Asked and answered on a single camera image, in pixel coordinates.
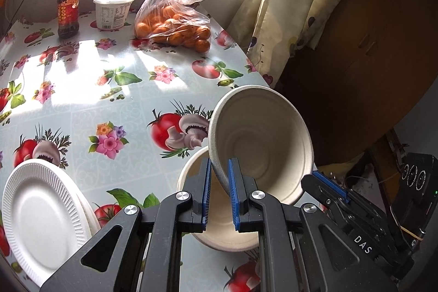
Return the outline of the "black control box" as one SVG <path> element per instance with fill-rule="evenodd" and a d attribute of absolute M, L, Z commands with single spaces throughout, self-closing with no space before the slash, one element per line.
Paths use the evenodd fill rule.
<path fill-rule="evenodd" d="M 437 207 L 437 158 L 409 153 L 402 160 L 399 190 L 390 208 L 403 238 L 419 247 Z"/>

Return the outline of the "white plastic tub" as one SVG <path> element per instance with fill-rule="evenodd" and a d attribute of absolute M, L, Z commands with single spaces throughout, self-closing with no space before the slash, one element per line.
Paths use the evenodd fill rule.
<path fill-rule="evenodd" d="M 124 26 L 134 0 L 93 0 L 99 30 L 118 30 Z"/>

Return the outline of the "red chili sauce jar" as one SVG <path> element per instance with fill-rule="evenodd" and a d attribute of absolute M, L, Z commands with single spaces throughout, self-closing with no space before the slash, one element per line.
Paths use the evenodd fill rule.
<path fill-rule="evenodd" d="M 69 39 L 79 31 L 79 0 L 56 0 L 58 37 Z"/>

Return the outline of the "large beige paper bowl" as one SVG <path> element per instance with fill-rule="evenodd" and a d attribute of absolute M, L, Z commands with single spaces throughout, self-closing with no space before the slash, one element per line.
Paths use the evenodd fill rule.
<path fill-rule="evenodd" d="M 177 180 L 177 191 L 183 189 L 188 177 L 198 174 L 203 158 L 209 158 L 208 146 L 197 151 L 184 165 Z M 213 168 L 208 224 L 204 232 L 194 235 L 202 244 L 225 252 L 244 252 L 258 247 L 257 233 L 239 233 L 235 230 L 229 196 L 219 183 Z"/>

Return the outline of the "floral vegetable print tablecloth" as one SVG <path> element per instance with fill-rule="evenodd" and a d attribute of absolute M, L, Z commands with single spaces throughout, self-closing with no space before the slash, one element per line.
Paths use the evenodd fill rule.
<path fill-rule="evenodd" d="M 98 216 L 119 199 L 143 203 L 174 193 L 193 152 L 165 147 L 180 117 L 210 117 L 220 98 L 264 79 L 217 24 L 211 48 L 152 49 L 134 38 L 132 18 L 98 30 L 93 13 L 61 40 L 56 21 L 17 21 L 1 40 L 1 181 L 38 141 L 61 164 Z"/>

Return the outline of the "small beige paper bowl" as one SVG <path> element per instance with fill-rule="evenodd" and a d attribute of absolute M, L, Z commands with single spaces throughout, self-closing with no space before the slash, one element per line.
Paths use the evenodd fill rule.
<path fill-rule="evenodd" d="M 312 173 L 314 154 L 300 113 L 269 87 L 244 85 L 223 96 L 209 122 L 209 157 L 229 190 L 228 161 L 237 158 L 244 175 L 284 204 L 303 194 L 301 179 Z"/>

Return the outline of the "plastic bag of oranges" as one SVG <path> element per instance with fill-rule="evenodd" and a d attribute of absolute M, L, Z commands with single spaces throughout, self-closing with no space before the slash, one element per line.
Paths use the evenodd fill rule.
<path fill-rule="evenodd" d="M 134 20 L 137 39 L 198 53 L 210 49 L 210 18 L 195 9 L 204 0 L 145 0 Z"/>

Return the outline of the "white paper plate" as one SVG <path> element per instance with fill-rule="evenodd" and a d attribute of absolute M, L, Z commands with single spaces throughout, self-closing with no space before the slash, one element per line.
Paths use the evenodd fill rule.
<path fill-rule="evenodd" d="M 100 229 L 73 179 L 39 158 L 13 169 L 1 212 L 13 255 L 39 287 Z"/>

